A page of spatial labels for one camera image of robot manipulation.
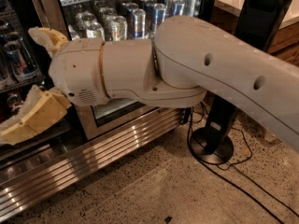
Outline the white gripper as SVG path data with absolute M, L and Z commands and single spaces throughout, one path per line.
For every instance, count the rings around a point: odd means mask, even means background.
M 14 146 L 45 132 L 67 114 L 71 103 L 105 105 L 110 100 L 102 79 L 101 38 L 69 42 L 64 34 L 47 27 L 30 28 L 28 34 L 53 57 L 49 75 L 56 88 L 42 91 L 32 86 L 18 114 L 0 124 L 0 145 Z

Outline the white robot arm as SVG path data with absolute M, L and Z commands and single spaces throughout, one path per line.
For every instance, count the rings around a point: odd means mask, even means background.
M 186 108 L 206 92 L 225 99 L 293 149 L 299 149 L 299 68 L 193 17 L 164 21 L 153 39 L 68 40 L 32 28 L 51 57 L 52 89 L 32 87 L 18 115 L 1 125 L 0 142 L 16 145 L 58 122 L 71 105 L 127 98 Z

